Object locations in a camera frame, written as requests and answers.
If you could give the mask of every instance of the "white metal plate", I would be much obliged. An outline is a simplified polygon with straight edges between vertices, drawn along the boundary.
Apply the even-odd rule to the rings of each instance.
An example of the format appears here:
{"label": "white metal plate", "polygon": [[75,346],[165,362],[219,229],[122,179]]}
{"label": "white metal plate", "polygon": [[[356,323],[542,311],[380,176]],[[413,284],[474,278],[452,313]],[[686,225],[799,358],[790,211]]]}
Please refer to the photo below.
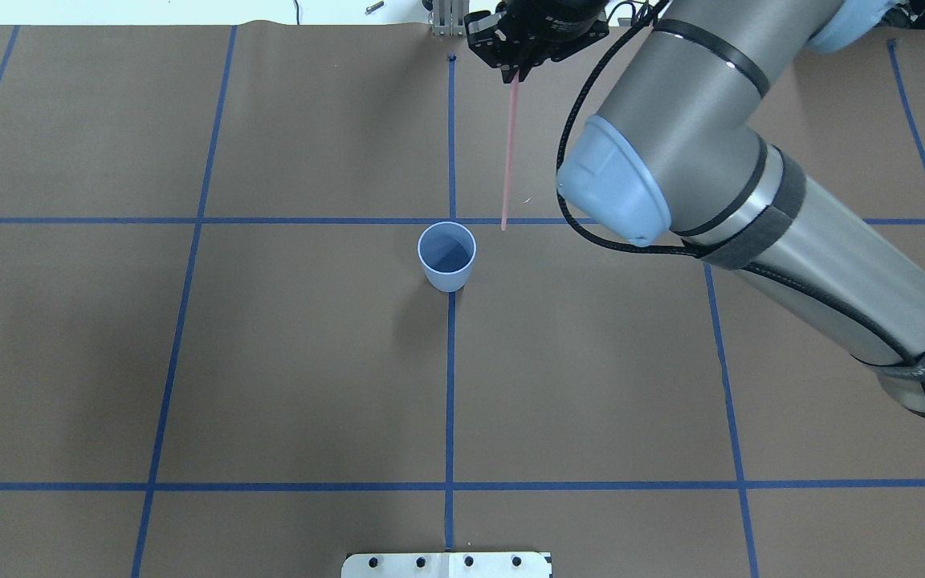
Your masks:
{"label": "white metal plate", "polygon": [[547,552],[373,553],[349,556],[341,578],[551,578],[551,560]]}

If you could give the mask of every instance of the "pink stick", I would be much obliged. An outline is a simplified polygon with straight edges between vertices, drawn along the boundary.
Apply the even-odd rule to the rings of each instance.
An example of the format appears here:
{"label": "pink stick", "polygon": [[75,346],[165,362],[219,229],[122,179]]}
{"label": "pink stick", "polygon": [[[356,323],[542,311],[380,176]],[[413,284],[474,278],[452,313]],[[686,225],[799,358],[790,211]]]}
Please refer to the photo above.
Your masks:
{"label": "pink stick", "polygon": [[520,92],[520,73],[513,76],[509,95],[509,134],[506,136],[506,186],[502,193],[502,230],[509,223],[509,191],[513,184],[513,136],[516,134],[516,100]]}

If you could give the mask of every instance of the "plastic cup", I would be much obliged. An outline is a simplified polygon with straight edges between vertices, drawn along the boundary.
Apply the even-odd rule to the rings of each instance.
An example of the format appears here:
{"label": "plastic cup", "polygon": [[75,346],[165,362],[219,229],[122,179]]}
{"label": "plastic cup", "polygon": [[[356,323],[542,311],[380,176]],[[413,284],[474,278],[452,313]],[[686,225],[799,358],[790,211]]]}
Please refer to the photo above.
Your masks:
{"label": "plastic cup", "polygon": [[426,227],[416,242],[416,253],[427,281],[445,293],[466,285],[477,257],[477,240],[465,226],[442,221]]}

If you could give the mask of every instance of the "light blue cup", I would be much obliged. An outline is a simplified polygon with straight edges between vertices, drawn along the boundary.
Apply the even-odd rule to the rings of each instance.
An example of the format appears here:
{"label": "light blue cup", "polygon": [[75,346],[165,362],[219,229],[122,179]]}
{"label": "light blue cup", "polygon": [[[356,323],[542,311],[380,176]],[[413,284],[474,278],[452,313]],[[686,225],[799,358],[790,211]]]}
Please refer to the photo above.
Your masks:
{"label": "light blue cup", "polygon": [[430,285],[451,293],[462,289],[473,273],[477,240],[465,226],[442,221],[426,227],[419,235],[416,254]]}

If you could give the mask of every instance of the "blue grid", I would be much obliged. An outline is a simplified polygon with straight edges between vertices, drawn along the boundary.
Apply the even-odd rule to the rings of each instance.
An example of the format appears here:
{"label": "blue grid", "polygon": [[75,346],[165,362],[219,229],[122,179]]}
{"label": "blue grid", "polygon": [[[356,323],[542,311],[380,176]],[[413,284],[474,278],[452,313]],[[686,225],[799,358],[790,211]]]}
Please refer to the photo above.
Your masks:
{"label": "blue grid", "polygon": [[[0,84],[5,75],[10,56],[14,50],[19,26],[14,26],[10,33],[2,61],[0,63]],[[180,344],[184,328],[184,318],[190,298],[191,283],[194,277],[195,259],[198,253],[198,241],[202,235],[202,226],[221,226],[222,224],[357,224],[358,226],[382,226],[382,224],[432,224],[441,219],[437,218],[323,218],[323,217],[206,217],[206,201],[209,197],[210,176],[212,176],[213,160],[216,154],[217,142],[220,135],[221,120],[223,116],[224,99],[230,77],[230,67],[234,58],[235,40],[238,36],[238,27],[232,26],[227,44],[227,53],[224,62],[223,75],[218,96],[213,132],[210,137],[208,157],[206,157],[205,174],[202,177],[202,192],[199,195],[198,212],[194,217],[0,217],[0,224],[194,224],[191,248],[188,255],[188,264],[185,271],[183,292],[179,311],[177,311],[177,326],[173,334],[172,352],[170,352],[168,373],[164,396],[162,396],[161,410],[155,436],[152,461],[147,482],[0,482],[0,491],[110,491],[110,493],[144,493],[141,523],[136,545],[135,557],[132,561],[132,576],[138,576],[141,570],[149,522],[151,517],[152,501],[155,493],[170,493],[170,491],[278,491],[287,493],[306,493],[306,491],[437,491],[443,493],[445,498],[445,547],[453,546],[453,493],[464,491],[565,491],[565,490],[737,490],[742,515],[742,524],[745,535],[746,555],[752,577],[759,575],[757,567],[755,539],[752,533],[752,516],[750,515],[748,492],[750,490],[792,490],[792,489],[860,489],[860,487],[925,487],[925,478],[906,479],[806,479],[806,480],[750,480],[744,475],[741,461],[741,449],[737,431],[737,417],[731,394],[730,374],[727,370],[726,351],[723,346],[723,329],[720,324],[719,306],[716,303],[715,285],[713,285],[712,270],[704,266],[704,278],[709,299],[709,308],[712,318],[713,332],[715,333],[716,355],[719,358],[720,373],[722,373],[723,394],[726,400],[727,427],[731,439],[731,455],[733,456],[736,479],[735,480],[691,480],[691,482],[456,482],[454,479],[454,387],[455,387],[455,293],[448,295],[448,332],[447,332],[447,360],[446,360],[446,397],[445,397],[445,479],[444,482],[348,482],[348,483],[279,483],[279,482],[242,482],[242,483],[195,483],[195,482],[158,482],[158,468],[161,460],[162,442],[164,442],[166,418],[169,414],[170,394],[173,391],[173,380],[177,371],[177,358],[180,354]],[[925,172],[925,148],[913,113],[907,98],[906,87],[902,72],[899,69],[896,44],[894,40],[888,43],[888,55],[891,68],[894,72],[899,95],[902,98],[903,111],[906,114],[911,135],[915,140],[917,153],[923,164]],[[455,195],[455,55],[448,55],[448,212],[449,219],[463,224],[496,224],[498,218],[458,218],[456,213]],[[593,223],[590,219],[581,219],[581,222]],[[867,223],[876,226],[925,226],[925,219],[909,218],[878,218],[866,219]],[[561,218],[517,218],[510,219],[515,226],[555,226],[565,224]]]}

